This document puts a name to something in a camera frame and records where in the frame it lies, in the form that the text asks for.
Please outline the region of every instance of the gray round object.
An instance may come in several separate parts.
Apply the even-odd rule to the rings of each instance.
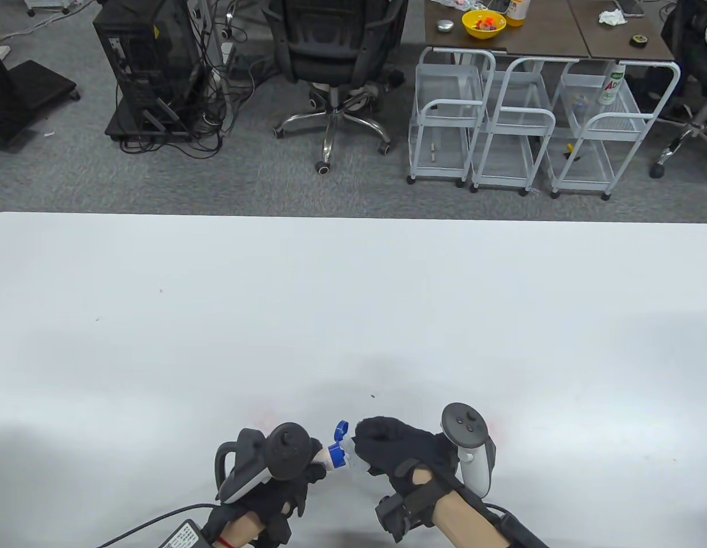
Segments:
[[[310,464],[312,442],[305,428],[285,422],[267,436],[263,454],[270,475],[284,482],[301,475]]]
[[[449,19],[440,19],[437,22],[437,29],[440,32],[450,32],[450,31],[452,31],[452,28],[454,26],[455,26],[455,23],[453,23]]]
[[[488,439],[488,427],[481,413],[467,404],[449,404],[443,409],[442,427],[452,443],[474,449]]]

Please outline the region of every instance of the blue bottle cap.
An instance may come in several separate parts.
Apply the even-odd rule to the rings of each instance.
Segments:
[[[333,462],[333,468],[340,468],[341,466],[346,466],[346,458],[343,454],[343,449],[337,443],[328,446],[328,454],[331,455],[331,462]]]
[[[333,432],[333,441],[343,440],[343,436],[348,433],[348,423],[346,421],[341,421],[336,426],[335,432]]]

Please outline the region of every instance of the black glove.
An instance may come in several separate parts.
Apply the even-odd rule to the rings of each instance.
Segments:
[[[315,438],[311,438],[311,441],[310,458],[312,459],[323,446]],[[232,504],[221,504],[213,509],[207,523],[202,527],[202,536],[209,543],[214,543],[229,522],[236,521],[249,511],[257,514],[265,527],[279,525],[280,519],[290,517],[294,509],[297,509],[298,517],[300,517],[306,510],[308,484],[322,480],[324,477],[326,477],[326,470],[323,465],[309,464],[301,475],[287,482],[271,479],[267,483],[260,483],[238,501],[234,501]],[[283,506],[286,503],[290,505],[290,509],[283,515]],[[263,532],[258,539],[260,548],[262,546],[275,548],[280,543],[284,544],[288,541],[288,538],[284,538],[284,533],[281,535],[275,535],[273,531],[270,532],[272,534],[266,533],[267,531]]]
[[[444,434],[413,428],[398,418],[365,418],[356,426],[354,443],[356,454],[371,465],[369,473],[385,473],[403,497],[417,488],[412,483],[416,465],[436,476],[457,468],[457,449]]]

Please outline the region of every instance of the white tabletop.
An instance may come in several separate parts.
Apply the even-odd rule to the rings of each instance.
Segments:
[[[458,400],[552,548],[707,548],[707,226],[0,214],[0,546],[211,502],[243,427]],[[389,492],[330,475],[289,546],[393,546]]]

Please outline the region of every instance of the computer tower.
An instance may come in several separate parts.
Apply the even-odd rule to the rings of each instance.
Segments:
[[[184,118],[202,73],[186,0],[109,0],[93,24],[132,125]]]
[[[0,58],[0,147],[8,146],[52,102],[79,100],[77,84],[33,61],[7,70]]]

